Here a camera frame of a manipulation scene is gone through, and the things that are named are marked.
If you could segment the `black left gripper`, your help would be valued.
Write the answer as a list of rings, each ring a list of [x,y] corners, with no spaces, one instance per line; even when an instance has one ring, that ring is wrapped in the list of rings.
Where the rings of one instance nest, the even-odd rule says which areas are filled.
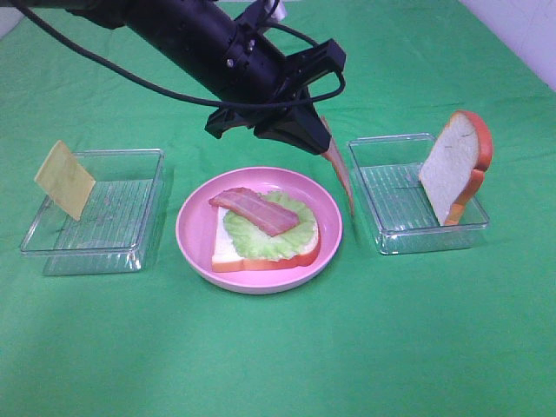
[[[232,26],[204,37],[208,65],[218,74],[211,91],[236,109],[213,113],[206,130],[219,138],[231,128],[247,126],[256,137],[284,142],[320,155],[329,149],[331,134],[308,101],[308,85],[334,73],[340,75],[346,54],[330,39],[284,56],[264,36]]]

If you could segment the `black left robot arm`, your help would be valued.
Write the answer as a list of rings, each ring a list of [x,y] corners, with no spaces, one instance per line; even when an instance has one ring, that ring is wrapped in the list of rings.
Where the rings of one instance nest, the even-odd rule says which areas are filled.
[[[245,126],[258,138],[284,142],[309,153],[328,151],[331,135],[314,103],[339,95],[311,96],[308,86],[334,73],[342,78],[346,54],[333,39],[286,56],[264,31],[280,25],[275,6],[250,4],[237,18],[214,1],[15,1],[14,6],[39,27],[73,50],[135,83],[180,101],[215,108],[205,129],[219,138]],[[32,9],[64,9],[108,29],[129,27],[197,82],[216,101],[163,89],[116,67],[72,43]]]

